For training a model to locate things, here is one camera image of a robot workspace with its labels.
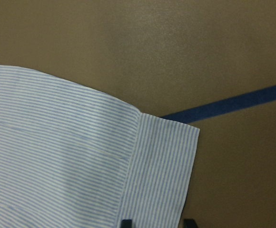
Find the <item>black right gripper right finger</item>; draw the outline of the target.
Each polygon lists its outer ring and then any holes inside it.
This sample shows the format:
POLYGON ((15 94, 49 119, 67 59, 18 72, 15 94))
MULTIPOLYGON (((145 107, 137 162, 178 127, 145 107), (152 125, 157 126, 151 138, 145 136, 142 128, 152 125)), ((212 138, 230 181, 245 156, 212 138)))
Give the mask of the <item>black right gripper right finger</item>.
POLYGON ((184 228, 198 228, 198 225, 194 219, 184 219, 184 228))

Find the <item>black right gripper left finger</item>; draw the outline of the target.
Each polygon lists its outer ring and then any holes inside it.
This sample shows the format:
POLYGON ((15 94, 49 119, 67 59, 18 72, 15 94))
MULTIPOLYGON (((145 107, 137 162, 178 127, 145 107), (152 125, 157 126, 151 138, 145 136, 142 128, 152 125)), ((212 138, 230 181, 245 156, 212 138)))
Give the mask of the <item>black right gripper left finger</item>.
POLYGON ((120 228, 132 228, 131 219, 123 219, 120 224, 120 228))

